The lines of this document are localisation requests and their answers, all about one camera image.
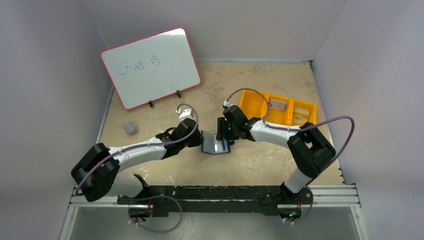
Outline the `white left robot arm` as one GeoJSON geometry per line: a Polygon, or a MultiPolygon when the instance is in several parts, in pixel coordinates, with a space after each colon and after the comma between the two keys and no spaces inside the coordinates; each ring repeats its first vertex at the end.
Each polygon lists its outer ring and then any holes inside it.
{"type": "Polygon", "coordinates": [[[70,172],[77,188],[75,195],[94,202],[112,189],[119,172],[150,161],[164,160],[184,148],[200,146],[204,141],[198,122],[186,118],[177,127],[132,145],[106,147],[96,143],[70,172]]]}

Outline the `blue leather card holder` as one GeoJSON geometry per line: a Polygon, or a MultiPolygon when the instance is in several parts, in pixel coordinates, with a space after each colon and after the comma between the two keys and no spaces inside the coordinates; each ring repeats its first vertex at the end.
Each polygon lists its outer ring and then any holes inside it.
{"type": "Polygon", "coordinates": [[[234,140],[217,140],[217,135],[202,131],[203,143],[201,151],[209,155],[219,155],[231,152],[231,146],[235,144],[234,140]]]}

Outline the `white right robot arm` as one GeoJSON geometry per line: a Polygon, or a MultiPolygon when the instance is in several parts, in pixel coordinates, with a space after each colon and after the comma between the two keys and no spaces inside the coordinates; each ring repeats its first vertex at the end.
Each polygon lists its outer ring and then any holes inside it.
{"type": "Polygon", "coordinates": [[[336,156],[336,150],[327,138],[310,122],[302,126],[267,126],[261,118],[248,119],[237,105],[225,107],[223,127],[218,128],[218,140],[248,140],[266,142],[290,150],[296,167],[281,184],[283,191],[300,192],[316,179],[336,156]]]}

